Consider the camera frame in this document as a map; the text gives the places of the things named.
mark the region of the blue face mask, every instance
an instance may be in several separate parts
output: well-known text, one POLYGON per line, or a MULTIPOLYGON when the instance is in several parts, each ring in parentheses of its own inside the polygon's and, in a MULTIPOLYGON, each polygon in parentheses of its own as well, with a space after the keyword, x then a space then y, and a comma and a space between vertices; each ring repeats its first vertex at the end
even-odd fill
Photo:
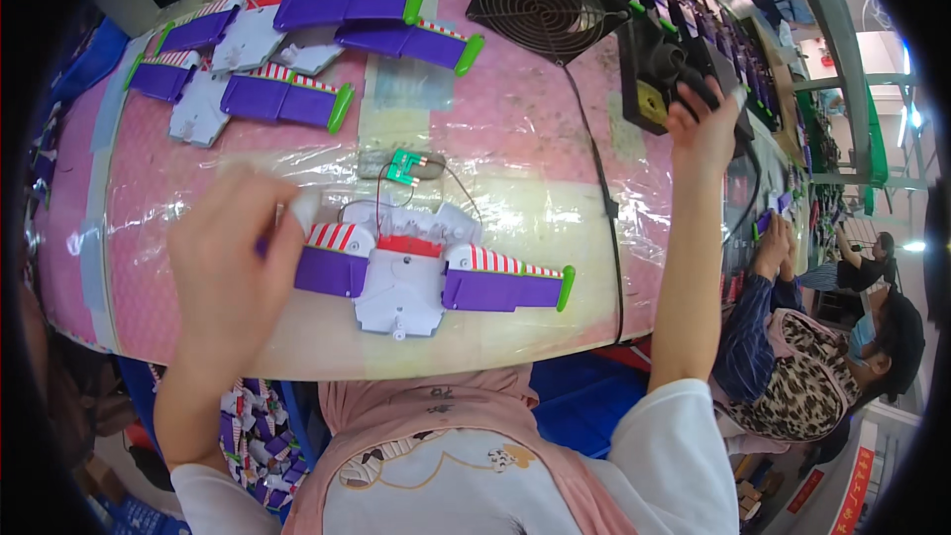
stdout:
POLYGON ((875 321, 872 315, 864 315, 855 323, 848 338, 848 359, 860 366, 867 366, 862 359, 862 347, 875 340, 875 321))

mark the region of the fan grille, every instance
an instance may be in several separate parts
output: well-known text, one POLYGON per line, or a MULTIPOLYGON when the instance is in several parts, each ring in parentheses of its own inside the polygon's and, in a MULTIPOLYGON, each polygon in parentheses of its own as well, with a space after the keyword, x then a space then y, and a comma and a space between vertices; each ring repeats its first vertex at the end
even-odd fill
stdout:
POLYGON ((600 0, 478 0, 471 18, 562 66, 605 34, 600 0))

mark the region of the black fan housing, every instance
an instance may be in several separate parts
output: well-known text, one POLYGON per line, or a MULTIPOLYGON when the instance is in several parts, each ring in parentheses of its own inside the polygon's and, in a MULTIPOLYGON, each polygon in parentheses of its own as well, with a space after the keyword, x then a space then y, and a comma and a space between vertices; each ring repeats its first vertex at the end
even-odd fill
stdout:
POLYGON ((564 66, 630 17, 624 0, 472 0, 466 16, 564 66))

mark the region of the pink table mat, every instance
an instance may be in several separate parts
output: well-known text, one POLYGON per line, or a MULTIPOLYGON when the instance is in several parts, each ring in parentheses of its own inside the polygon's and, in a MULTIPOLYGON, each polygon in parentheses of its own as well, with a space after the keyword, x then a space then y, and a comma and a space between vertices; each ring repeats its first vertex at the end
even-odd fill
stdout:
MULTIPOLYGON (((438 2, 439 19, 456 21, 456 31, 464 35, 482 33, 486 42, 469 74, 455 80, 452 109, 430 113, 432 150, 451 160, 530 167, 547 180, 596 184, 588 137, 564 71, 469 22, 464 15, 468 3, 438 2)), ((216 174, 214 163, 222 156, 253 151, 322 146, 355 150, 365 67, 365 54, 347 51, 319 76, 336 86, 347 81, 355 85, 357 98, 337 135, 330 136, 324 129, 233 118, 210 150, 169 139, 171 106, 129 93, 106 197, 106 264, 123 354, 157 363, 171 359, 181 327, 164 236, 169 223, 207 189, 216 174)), ((670 223, 669 141, 643 133, 642 160, 632 160, 625 146, 612 144, 609 93, 620 92, 613 38, 580 55, 569 69, 577 80, 612 193, 621 204, 618 239, 625 276, 624 333, 643 334, 653 325, 670 223)), ((86 172, 77 173, 71 181, 72 172, 58 170, 53 207, 43 214, 48 243, 41 249, 41 273, 52 277, 54 268, 58 279, 54 287, 50 287, 52 280, 45 281, 44 303, 62 326, 89 338, 93 333, 79 289, 79 259, 70 254, 69 241, 82 218, 77 212, 85 210, 89 137, 105 84, 102 81, 76 102, 61 141, 58 165, 86 172)), ((615 279, 606 280, 613 283, 615 279)), ((590 327, 585 338, 593 347, 612 341, 615 333, 616 317, 605 318, 590 327)))

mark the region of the green wing tip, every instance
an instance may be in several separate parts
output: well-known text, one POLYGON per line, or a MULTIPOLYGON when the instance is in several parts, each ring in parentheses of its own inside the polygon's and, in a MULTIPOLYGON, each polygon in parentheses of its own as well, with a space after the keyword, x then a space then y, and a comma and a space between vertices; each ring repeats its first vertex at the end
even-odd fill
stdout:
POLYGON ((472 34, 469 37, 469 41, 466 42, 466 47, 462 50, 462 55, 456 63, 456 68, 453 69, 457 77, 462 77, 469 72, 469 68, 476 63, 475 58, 482 51, 484 45, 485 38, 482 37, 482 34, 472 34))
POLYGON ((572 294, 572 285, 575 284, 575 267, 568 265, 561 271, 561 291, 558 293, 558 305, 555 310, 561 312, 568 305, 568 297, 572 294))
POLYGON ((173 27, 175 27, 175 21, 169 21, 165 24, 164 29, 161 30, 161 34, 159 35, 159 43, 155 44, 155 52, 152 54, 153 56, 159 55, 161 45, 165 43, 165 38, 168 36, 168 32, 170 32, 173 27))
POLYGON ((331 135, 340 130, 340 125, 343 124, 347 110, 350 109, 350 103, 354 100, 354 93, 353 83, 344 83, 343 86, 337 90, 334 107, 330 111, 330 119, 327 120, 327 131, 329 131, 331 135))
POLYGON ((407 25, 419 23, 420 8, 422 8, 422 0, 406 0, 406 6, 403 7, 403 22, 407 25))
POLYGON ((666 20, 666 19, 664 19, 664 18, 659 19, 659 20, 660 20, 660 24, 664 26, 664 29, 666 29, 667 31, 671 32, 672 34, 676 34, 676 33, 677 33, 677 27, 676 27, 673 23, 671 23, 670 21, 668 21, 668 20, 666 20))
POLYGON ((139 53, 135 57, 135 62, 132 64, 132 68, 129 69, 128 75, 125 76, 125 84, 123 85, 122 90, 128 91, 128 84, 132 82, 132 77, 135 75, 135 72, 139 69, 139 65, 142 64, 142 60, 146 57, 146 53, 139 53))

